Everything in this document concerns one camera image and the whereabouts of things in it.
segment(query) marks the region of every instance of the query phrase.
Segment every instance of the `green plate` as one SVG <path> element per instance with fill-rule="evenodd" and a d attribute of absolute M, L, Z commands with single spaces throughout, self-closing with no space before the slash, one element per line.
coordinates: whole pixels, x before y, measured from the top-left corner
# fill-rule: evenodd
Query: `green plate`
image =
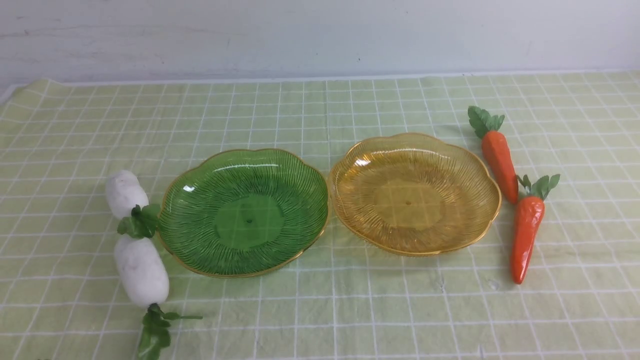
<path fill-rule="evenodd" d="M 158 233 L 186 268 L 215 277 L 275 270 L 322 235 L 322 174 L 280 149 L 221 152 L 167 189 Z"/>

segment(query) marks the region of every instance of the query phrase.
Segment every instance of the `artificial carrot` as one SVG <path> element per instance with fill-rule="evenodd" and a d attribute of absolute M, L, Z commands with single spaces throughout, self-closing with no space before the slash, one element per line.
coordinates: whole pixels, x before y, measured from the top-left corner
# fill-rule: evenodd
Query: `artificial carrot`
<path fill-rule="evenodd" d="M 511 276 L 516 284 L 522 284 L 527 274 L 538 228 L 545 216 L 545 199 L 549 191 L 560 181 L 560 174 L 553 175 L 551 178 L 545 175 L 534 184 L 531 184 L 526 175 L 523 178 L 518 176 L 518 181 L 524 186 L 527 194 L 516 206 Z"/>
<path fill-rule="evenodd" d="M 498 130 L 504 121 L 504 115 L 491 116 L 488 111 L 469 106 L 467 110 L 469 124 L 482 139 L 482 153 L 493 171 L 502 194 L 512 204 L 518 202 L 518 180 L 511 162 L 511 151 L 507 139 Z"/>

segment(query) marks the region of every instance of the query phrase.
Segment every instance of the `radish leaves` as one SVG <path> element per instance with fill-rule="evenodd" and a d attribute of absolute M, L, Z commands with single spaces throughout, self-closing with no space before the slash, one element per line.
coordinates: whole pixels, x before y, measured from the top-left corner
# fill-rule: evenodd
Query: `radish leaves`
<path fill-rule="evenodd" d="M 131 209 L 131 216 L 123 218 L 118 224 L 118 234 L 127 234 L 133 239 L 152 238 L 160 223 L 158 214 L 158 204 L 149 204 L 144 208 L 136 205 Z"/>
<path fill-rule="evenodd" d="M 157 360 L 162 349 L 171 346 L 171 334 L 168 320 L 202 319 L 202 316 L 180 316 L 178 313 L 165 313 L 158 304 L 151 304 L 142 318 L 142 335 L 138 344 L 138 360 Z"/>

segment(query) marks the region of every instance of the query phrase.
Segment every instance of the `green leaves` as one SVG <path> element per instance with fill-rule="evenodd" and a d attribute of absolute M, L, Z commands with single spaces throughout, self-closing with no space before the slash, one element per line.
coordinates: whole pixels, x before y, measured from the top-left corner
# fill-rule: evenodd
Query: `green leaves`
<path fill-rule="evenodd" d="M 545 200 L 549 192 L 551 192 L 551 189 L 555 188 L 558 182 L 560 182 L 560 174 L 553 175 L 552 177 L 545 175 L 533 184 L 531 184 L 527 175 L 524 175 L 522 178 L 518 176 L 518 182 L 525 188 L 527 196 L 537 196 Z"/>
<path fill-rule="evenodd" d="M 162 349 L 171 346 L 169 320 L 202 319 L 202 316 L 180 316 L 178 313 L 164 313 L 158 304 L 151 304 L 142 318 L 142 335 L 138 344 L 138 360 L 157 360 Z"/>
<path fill-rule="evenodd" d="M 477 106 L 469 106 L 467 109 L 469 124 L 476 131 L 476 135 L 482 139 L 489 131 L 498 131 L 504 122 L 504 115 L 491 115 L 489 111 Z"/>
<path fill-rule="evenodd" d="M 144 208 L 136 205 L 131 209 L 131 216 L 123 218 L 118 224 L 118 234 L 127 234 L 134 239 L 152 238 L 160 223 L 158 214 L 158 204 L 149 204 Z"/>

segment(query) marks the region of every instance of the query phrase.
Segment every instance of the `plate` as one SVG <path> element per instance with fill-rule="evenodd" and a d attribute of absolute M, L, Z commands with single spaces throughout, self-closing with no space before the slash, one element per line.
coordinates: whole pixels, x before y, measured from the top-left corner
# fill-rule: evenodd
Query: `plate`
<path fill-rule="evenodd" d="M 169 186 L 159 238 L 196 273 L 259 275 L 297 258 L 322 235 L 328 199 L 322 174 L 290 152 L 221 152 Z"/>
<path fill-rule="evenodd" d="M 406 256 L 473 244 L 486 234 L 502 202 L 476 155 L 418 133 L 356 144 L 332 168 L 330 191 L 346 227 Z"/>

